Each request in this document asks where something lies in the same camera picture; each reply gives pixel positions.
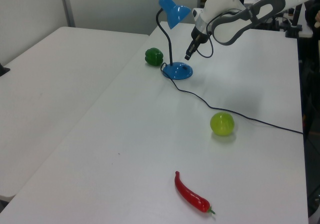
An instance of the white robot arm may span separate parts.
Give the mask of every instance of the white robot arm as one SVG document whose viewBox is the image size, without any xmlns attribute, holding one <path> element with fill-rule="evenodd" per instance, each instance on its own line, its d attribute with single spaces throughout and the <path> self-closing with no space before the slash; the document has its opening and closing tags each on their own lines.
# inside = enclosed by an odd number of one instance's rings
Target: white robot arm
<svg viewBox="0 0 320 224">
<path fill-rule="evenodd" d="M 259 0 L 245 8 L 239 0 L 207 0 L 203 9 L 192 11 L 195 27 L 185 59 L 189 60 L 199 45 L 207 42 L 209 35 L 222 45 L 231 45 L 244 31 L 306 1 Z"/>
</svg>

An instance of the blue desk lamp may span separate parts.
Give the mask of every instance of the blue desk lamp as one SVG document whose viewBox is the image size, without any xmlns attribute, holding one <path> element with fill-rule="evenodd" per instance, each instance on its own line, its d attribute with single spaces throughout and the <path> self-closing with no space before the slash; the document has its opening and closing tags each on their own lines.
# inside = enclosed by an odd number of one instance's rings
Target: blue desk lamp
<svg viewBox="0 0 320 224">
<path fill-rule="evenodd" d="M 159 23 L 159 14 L 162 11 L 166 12 L 167 21 L 170 29 L 174 28 L 178 23 L 180 23 L 189 13 L 190 9 L 183 5 L 176 5 L 173 0 L 159 0 L 159 5 L 161 9 L 156 14 L 155 20 L 161 31 L 165 34 L 169 42 L 169 57 L 170 64 L 163 68 L 163 75 L 166 78 L 172 80 L 183 80 L 191 77 L 193 74 L 192 68 L 183 62 L 173 62 L 172 61 L 172 46 L 169 35 L 165 32 Z"/>
</svg>

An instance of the chili pepper stem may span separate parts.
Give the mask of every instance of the chili pepper stem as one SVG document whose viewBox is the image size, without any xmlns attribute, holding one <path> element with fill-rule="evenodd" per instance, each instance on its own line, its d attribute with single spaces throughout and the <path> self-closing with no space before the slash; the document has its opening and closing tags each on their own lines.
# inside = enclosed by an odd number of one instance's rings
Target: chili pepper stem
<svg viewBox="0 0 320 224">
<path fill-rule="evenodd" d="M 209 207 L 209 209 L 208 209 L 206 212 L 207 212 L 207 213 L 216 214 L 216 213 L 211 209 L 211 206 Z"/>
</svg>

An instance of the table surface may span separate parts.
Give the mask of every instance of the table surface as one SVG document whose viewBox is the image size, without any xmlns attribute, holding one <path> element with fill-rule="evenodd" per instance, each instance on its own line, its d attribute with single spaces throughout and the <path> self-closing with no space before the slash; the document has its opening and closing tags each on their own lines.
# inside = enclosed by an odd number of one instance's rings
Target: table surface
<svg viewBox="0 0 320 224">
<path fill-rule="evenodd" d="M 193 29 L 169 30 L 184 60 Z M 177 85 L 215 107 L 302 131 L 297 42 L 283 32 L 246 31 L 233 45 L 195 53 Z M 213 134 L 217 112 L 176 90 L 145 51 L 168 42 L 156 28 L 136 55 L 0 214 L 1 223 L 307 224 L 303 136 L 233 114 L 233 134 Z M 210 45 L 199 50 L 210 53 Z M 206 198 L 215 216 L 174 185 Z"/>
<path fill-rule="evenodd" d="M 62 27 L 0 77 L 0 200 L 18 193 L 147 35 Z"/>
</svg>

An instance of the black cable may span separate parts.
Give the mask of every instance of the black cable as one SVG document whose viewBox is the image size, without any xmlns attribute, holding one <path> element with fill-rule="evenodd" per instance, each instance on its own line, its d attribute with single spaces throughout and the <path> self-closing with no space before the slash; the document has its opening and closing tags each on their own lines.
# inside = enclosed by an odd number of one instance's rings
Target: black cable
<svg viewBox="0 0 320 224">
<path fill-rule="evenodd" d="M 241 116 L 241 117 L 243 117 L 243 118 L 245 118 L 245 119 L 248 119 L 248 120 L 250 120 L 250 121 L 255 121 L 255 122 L 262 123 L 262 124 L 265 124 L 265 125 L 268 125 L 268 126 L 271 126 L 271 127 L 274 127 L 274 128 L 278 128 L 278 129 L 282 129 L 282 130 L 286 130 L 286 131 L 289 131 L 289 132 L 298 133 L 298 134 L 302 134 L 302 135 L 303 135 L 303 133 L 300 132 L 300 131 L 292 130 L 292 129 L 288 129 L 288 128 L 284 128 L 284 127 L 281 127 L 281 126 L 278 126 L 278 125 L 273 125 L 273 124 L 267 123 L 267 122 L 262 121 L 262 120 L 258 120 L 258 119 L 255 119 L 255 118 L 251 118 L 251 117 L 245 116 L 245 115 L 243 115 L 243 114 L 241 114 L 241 113 L 239 113 L 239 112 L 233 111 L 233 110 L 210 106 L 210 105 L 206 102 L 206 100 L 204 100 L 202 97 L 198 96 L 197 94 L 195 94 L 195 93 L 193 93 L 193 92 L 191 92 L 191 91 L 188 91 L 188 90 L 182 90 L 182 89 L 180 89 L 180 88 L 176 85 L 176 83 L 174 82 L 174 80 L 172 80 L 172 79 L 169 77 L 169 75 L 168 75 L 165 71 L 163 71 L 163 66 L 164 66 L 164 65 L 167 65 L 167 64 L 166 64 L 166 63 L 163 63 L 163 64 L 161 65 L 161 67 L 160 67 L 160 71 L 162 72 L 162 74 L 163 74 L 163 73 L 165 74 L 165 75 L 164 75 L 165 77 L 168 77 L 168 78 L 171 80 L 171 82 L 173 83 L 173 85 L 175 86 L 176 89 L 178 89 L 180 92 L 189 93 L 189 94 L 192 94 L 192 95 L 196 96 L 196 97 L 199 98 L 201 101 L 203 101 L 210 109 L 233 113 L 233 114 L 236 114 L 236 115 L 238 115 L 238 116 Z"/>
</svg>

